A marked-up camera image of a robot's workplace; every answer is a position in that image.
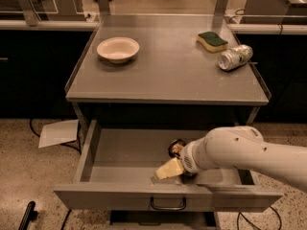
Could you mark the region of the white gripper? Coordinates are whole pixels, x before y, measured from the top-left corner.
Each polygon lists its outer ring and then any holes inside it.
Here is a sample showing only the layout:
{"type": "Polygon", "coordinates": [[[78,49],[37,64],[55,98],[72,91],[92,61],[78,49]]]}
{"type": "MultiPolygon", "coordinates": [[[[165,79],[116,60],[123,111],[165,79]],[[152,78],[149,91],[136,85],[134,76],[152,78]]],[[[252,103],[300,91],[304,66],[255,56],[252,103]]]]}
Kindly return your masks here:
{"type": "Polygon", "coordinates": [[[158,179],[165,179],[181,175],[186,170],[190,174],[204,170],[203,141],[193,141],[186,146],[175,144],[171,147],[171,154],[175,156],[155,171],[158,179]]]}

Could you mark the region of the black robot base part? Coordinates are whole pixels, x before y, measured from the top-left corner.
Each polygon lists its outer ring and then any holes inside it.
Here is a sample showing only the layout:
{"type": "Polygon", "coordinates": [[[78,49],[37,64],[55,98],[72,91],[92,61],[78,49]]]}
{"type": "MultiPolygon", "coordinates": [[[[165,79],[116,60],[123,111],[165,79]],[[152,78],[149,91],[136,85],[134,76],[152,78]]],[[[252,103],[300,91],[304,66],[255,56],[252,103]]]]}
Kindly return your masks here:
{"type": "Polygon", "coordinates": [[[27,230],[29,223],[33,220],[36,220],[37,215],[38,215],[38,212],[35,209],[35,202],[30,201],[24,212],[23,218],[19,224],[18,230],[27,230]]]}

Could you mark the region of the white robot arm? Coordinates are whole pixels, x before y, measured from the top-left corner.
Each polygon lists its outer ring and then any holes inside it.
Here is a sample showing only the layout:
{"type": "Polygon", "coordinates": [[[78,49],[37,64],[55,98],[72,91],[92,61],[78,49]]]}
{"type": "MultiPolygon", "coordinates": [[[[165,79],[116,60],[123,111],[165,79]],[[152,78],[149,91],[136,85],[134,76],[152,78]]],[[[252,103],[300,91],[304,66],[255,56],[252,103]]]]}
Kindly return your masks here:
{"type": "Polygon", "coordinates": [[[155,171],[157,178],[236,168],[264,174],[307,192],[307,148],[268,143],[252,126],[217,127],[178,148],[179,156],[155,171]]]}

